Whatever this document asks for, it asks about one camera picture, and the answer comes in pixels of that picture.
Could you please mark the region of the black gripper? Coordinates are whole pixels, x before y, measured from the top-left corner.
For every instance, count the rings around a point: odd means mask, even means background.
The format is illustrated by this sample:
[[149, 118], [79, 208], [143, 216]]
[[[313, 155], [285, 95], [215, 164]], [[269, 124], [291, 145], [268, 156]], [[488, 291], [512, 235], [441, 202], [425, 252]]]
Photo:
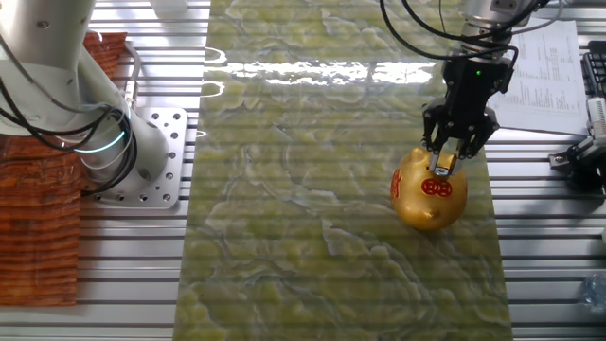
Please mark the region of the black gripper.
[[454, 176], [466, 160], [477, 156], [500, 128], [495, 112], [486, 111], [486, 107], [489, 98], [502, 88], [509, 70], [510, 59], [507, 58], [455, 59], [445, 63], [445, 99], [432, 99], [422, 107], [422, 143], [430, 154], [430, 171], [436, 170], [445, 142], [456, 142], [448, 162], [449, 175]]

